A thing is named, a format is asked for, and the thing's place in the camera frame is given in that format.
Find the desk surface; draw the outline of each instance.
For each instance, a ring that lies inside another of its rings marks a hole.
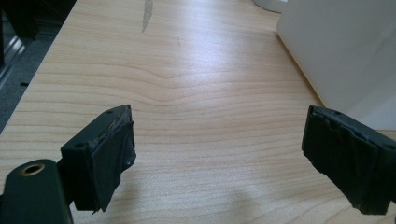
[[[131,104],[136,163],[76,223],[393,223],[394,205],[361,215],[303,156],[320,102],[278,18],[250,0],[79,0],[0,136],[0,187]]]

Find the gray carpet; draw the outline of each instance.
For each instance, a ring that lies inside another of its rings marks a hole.
[[[9,21],[3,18],[6,64],[0,70],[0,133],[61,27],[59,22],[46,18],[40,18],[37,24],[39,32],[35,40],[16,39]]]

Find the wooden desk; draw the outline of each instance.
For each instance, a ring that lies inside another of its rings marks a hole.
[[[394,205],[361,215],[303,156],[320,102],[278,18],[250,0],[79,0],[0,136],[0,187],[131,104],[136,163],[108,210],[72,209],[76,223],[393,223]]]

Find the white object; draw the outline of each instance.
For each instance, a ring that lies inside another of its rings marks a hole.
[[[264,9],[269,11],[274,11],[278,13],[282,13],[285,8],[288,0],[253,0],[253,2]]]
[[[277,31],[323,104],[396,131],[395,0],[292,0]]]

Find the black plastic part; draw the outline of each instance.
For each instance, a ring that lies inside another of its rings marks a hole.
[[[73,223],[55,161],[30,161],[7,176],[0,224]]]
[[[101,114],[62,148],[60,172],[66,198],[77,210],[106,211],[121,173],[134,164],[131,107]]]
[[[304,155],[365,215],[385,215],[396,196],[396,142],[331,109],[310,106]]]

